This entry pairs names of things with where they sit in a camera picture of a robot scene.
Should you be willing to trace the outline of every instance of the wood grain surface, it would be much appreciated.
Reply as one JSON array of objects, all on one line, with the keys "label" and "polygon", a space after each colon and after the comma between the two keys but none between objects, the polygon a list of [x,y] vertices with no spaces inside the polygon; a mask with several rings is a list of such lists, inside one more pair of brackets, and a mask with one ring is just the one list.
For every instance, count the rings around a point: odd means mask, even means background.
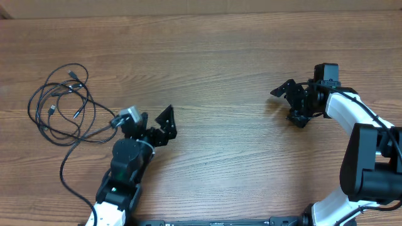
[{"label": "wood grain surface", "polygon": [[[47,142],[26,111],[47,75],[70,62],[88,68],[94,99],[116,112],[136,104],[153,119],[175,107],[178,136],[156,151],[138,218],[298,215],[325,198],[339,185],[348,137],[331,119],[296,128],[286,100],[269,95],[289,78],[313,77],[316,64],[338,63],[344,86],[402,125],[400,11],[2,20],[0,225],[76,225],[90,214],[58,179],[67,148]],[[62,71],[51,81],[66,79]],[[79,100],[61,107],[72,116]],[[94,128],[110,119],[99,111]],[[63,128],[60,116],[52,120]],[[94,202],[121,137],[81,144],[67,183]],[[401,221],[400,210],[358,217],[359,225]]]},{"label": "wood grain surface", "polygon": [[0,0],[7,18],[400,10],[402,0]]}]

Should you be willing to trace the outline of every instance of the background wall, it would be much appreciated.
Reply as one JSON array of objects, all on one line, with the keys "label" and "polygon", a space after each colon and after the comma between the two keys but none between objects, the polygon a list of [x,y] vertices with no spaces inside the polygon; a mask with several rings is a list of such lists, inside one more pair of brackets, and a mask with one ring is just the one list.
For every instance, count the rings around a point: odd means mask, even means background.
[{"label": "background wall", "polygon": [[0,4],[0,19],[6,19],[6,18],[10,18],[10,16],[8,16],[7,12],[3,9],[3,7]]},{"label": "background wall", "polygon": [[7,18],[398,10],[402,0],[0,0]]}]

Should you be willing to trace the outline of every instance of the black bracket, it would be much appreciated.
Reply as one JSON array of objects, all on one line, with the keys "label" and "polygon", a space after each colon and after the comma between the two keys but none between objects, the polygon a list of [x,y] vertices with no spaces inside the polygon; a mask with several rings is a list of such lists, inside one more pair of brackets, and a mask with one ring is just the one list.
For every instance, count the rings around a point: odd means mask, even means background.
[{"label": "black bracket", "polygon": [[292,226],[298,225],[299,217],[271,217],[269,219],[270,226]]},{"label": "black bracket", "polygon": [[339,67],[335,63],[322,63],[314,67],[314,79],[309,79],[308,87],[296,83],[293,79],[287,80],[283,85],[271,91],[271,95],[284,98],[291,106],[290,113],[286,117],[297,127],[303,128],[314,117],[323,115],[325,118],[329,116],[325,113],[325,106],[331,91],[325,85],[336,88],[344,92],[352,92],[356,94],[352,88],[340,87]]},{"label": "black bracket", "polygon": [[170,139],[176,138],[177,129],[171,105],[155,121],[161,127],[159,129],[154,127],[147,129],[148,114],[144,112],[141,115],[139,113],[119,115],[111,121],[111,125],[112,127],[121,126],[125,138],[142,140],[147,137],[147,142],[154,147],[165,146]]},{"label": "black bracket", "polygon": [[[390,129],[402,147],[402,127]],[[376,152],[388,163],[376,162]],[[387,205],[402,200],[402,162],[382,128],[355,124],[340,167],[340,187],[350,201],[373,201]]]}]

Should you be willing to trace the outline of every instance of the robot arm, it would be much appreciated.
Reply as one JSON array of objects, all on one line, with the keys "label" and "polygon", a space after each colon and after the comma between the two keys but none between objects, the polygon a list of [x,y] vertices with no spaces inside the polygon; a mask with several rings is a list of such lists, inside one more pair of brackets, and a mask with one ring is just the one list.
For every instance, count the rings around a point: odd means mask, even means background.
[{"label": "robot arm", "polygon": [[[111,121],[113,128],[121,126],[125,138],[114,144],[111,168],[96,194],[97,226],[123,226],[131,220],[141,196],[141,179],[155,155],[155,147],[176,138],[172,106],[155,119],[160,129],[147,129],[147,121],[147,113],[140,114],[135,106],[120,111]],[[85,226],[93,225],[92,212]]]},{"label": "robot arm", "polygon": [[[365,110],[356,103],[362,103],[357,92],[340,86],[338,72],[336,64],[316,65],[314,79],[299,84],[290,79],[271,92],[277,97],[286,94],[285,98],[291,105],[287,119],[296,126],[305,127],[311,119],[323,115],[335,119],[350,137],[340,169],[340,186],[306,210],[310,220],[308,225],[351,225],[354,217],[363,211],[361,207],[386,205],[399,200],[402,195],[401,160],[390,137],[366,112],[368,108]],[[394,137],[401,137],[402,128],[377,118]],[[390,158],[390,162],[377,163],[376,154]]]},{"label": "robot arm", "polygon": [[[357,101],[362,102],[357,94],[345,93],[350,97],[356,98]],[[357,103],[349,100],[338,93],[332,93],[328,97],[325,113],[335,119],[339,125],[345,130],[346,134],[350,136],[354,124],[370,124],[374,127],[381,127],[377,122],[374,122],[371,116],[362,109]],[[394,125],[379,117],[386,127],[391,128]]]},{"label": "robot arm", "polygon": [[[361,102],[361,99],[357,94],[345,94],[356,98],[357,101]],[[374,127],[381,127],[377,122],[374,122],[371,116],[359,105],[338,93],[332,93],[329,95],[325,113],[329,117],[335,119],[349,137],[356,123],[370,124]],[[388,121],[385,121],[381,118],[379,118],[379,120],[382,121],[388,128],[393,127],[393,125]],[[327,198],[313,205],[313,224],[335,225],[340,221],[340,219],[344,218],[350,214],[350,212],[353,212],[361,206],[377,207],[379,204],[377,202],[365,200],[351,202],[349,201],[348,196],[342,191],[341,187],[338,187]],[[360,214],[360,212],[348,217],[346,220],[340,223],[340,225],[343,226],[345,223],[358,216],[358,214]]]},{"label": "robot arm", "polygon": [[[340,186],[321,202],[309,205],[301,216],[270,217],[265,220],[164,222],[163,220],[136,221],[139,226],[350,226],[365,208],[387,205],[402,199],[402,162],[390,142],[389,135],[402,137],[402,127],[378,117],[375,122],[355,101],[361,103],[357,92],[340,86],[338,65],[324,63],[314,69],[314,79],[295,83],[293,79],[274,89],[271,94],[285,95],[291,105],[287,117],[298,127],[305,127],[314,117],[323,115],[335,119],[350,136],[340,169]],[[352,101],[343,94],[354,98]],[[164,146],[176,137],[173,108],[169,106],[156,119],[161,129],[146,129],[147,114],[140,115],[135,108],[122,110],[111,124],[121,126],[125,139],[113,147],[110,176],[107,172],[97,192],[94,208],[97,225],[123,226],[130,220],[141,195],[141,179],[152,160],[154,147]],[[376,154],[390,158],[389,163],[377,163]],[[86,226],[94,224],[94,213]]]}]

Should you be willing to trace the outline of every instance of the black plastic part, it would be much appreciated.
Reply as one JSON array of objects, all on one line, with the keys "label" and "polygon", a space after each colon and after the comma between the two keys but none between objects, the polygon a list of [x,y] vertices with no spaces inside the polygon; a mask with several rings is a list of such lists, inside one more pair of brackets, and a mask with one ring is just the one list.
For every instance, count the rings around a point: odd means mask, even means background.
[{"label": "black plastic part", "polygon": [[134,139],[120,139],[113,146],[112,179],[132,185],[139,183],[152,155],[152,149]]},{"label": "black plastic part", "polygon": [[162,220],[137,221],[127,226],[269,226],[266,220],[191,220],[179,222],[164,222]]},{"label": "black plastic part", "polygon": [[[127,120],[124,120],[124,123],[121,124],[121,130],[124,133],[124,137],[131,139],[143,139],[144,137],[147,137],[147,142],[154,147],[165,146],[168,144],[170,139],[176,138],[177,129],[173,115],[173,107],[171,105],[169,105],[155,119],[155,121],[161,126],[160,129],[156,129],[154,127],[147,129],[146,125],[148,122],[148,114],[144,112],[141,114],[141,116],[143,118],[141,124],[136,124],[130,117],[128,117]],[[124,117],[119,116],[119,118],[112,120],[112,127],[116,126],[121,118]]]},{"label": "black plastic part", "polygon": [[314,204],[311,203],[306,207],[306,209],[304,209],[303,213],[300,215],[298,226],[314,226],[312,217],[313,205]]},{"label": "black plastic part", "polygon": [[76,84],[71,85],[71,88],[79,88],[79,87],[82,87],[81,83],[76,83]]},{"label": "black plastic part", "polygon": [[293,79],[289,79],[283,85],[271,91],[271,95],[275,97],[281,97],[286,94],[285,99],[291,107],[286,119],[300,128],[305,127],[314,117],[323,115],[324,118],[329,118],[325,113],[325,106],[332,91],[312,84],[326,85],[339,91],[356,94],[356,91],[352,88],[340,87],[339,67],[336,63],[316,65],[314,67],[314,79],[309,79],[308,83],[308,87],[304,89],[302,85],[298,85]]},{"label": "black plastic part", "polygon": [[270,226],[295,226],[298,225],[299,217],[271,217]]},{"label": "black plastic part", "polygon": [[322,85],[340,87],[339,66],[336,63],[322,63],[314,67],[313,82],[320,82]]},{"label": "black plastic part", "polygon": [[[397,138],[400,127],[392,127]],[[368,124],[355,124],[340,168],[340,187],[350,201],[378,202],[387,205],[402,200],[402,167],[395,150],[389,153],[389,137],[382,128]],[[376,151],[390,156],[389,163],[377,163]]]},{"label": "black plastic part", "polygon": [[52,116],[55,113],[56,106],[52,105],[48,110],[48,115]]},{"label": "black plastic part", "polygon": [[96,202],[108,202],[117,205],[118,210],[125,210],[126,213],[131,213],[137,207],[142,192],[140,184],[134,187],[127,186],[109,177],[99,187]]},{"label": "black plastic part", "polygon": [[78,76],[71,70],[68,71],[68,74],[73,78],[73,79],[78,79]]}]

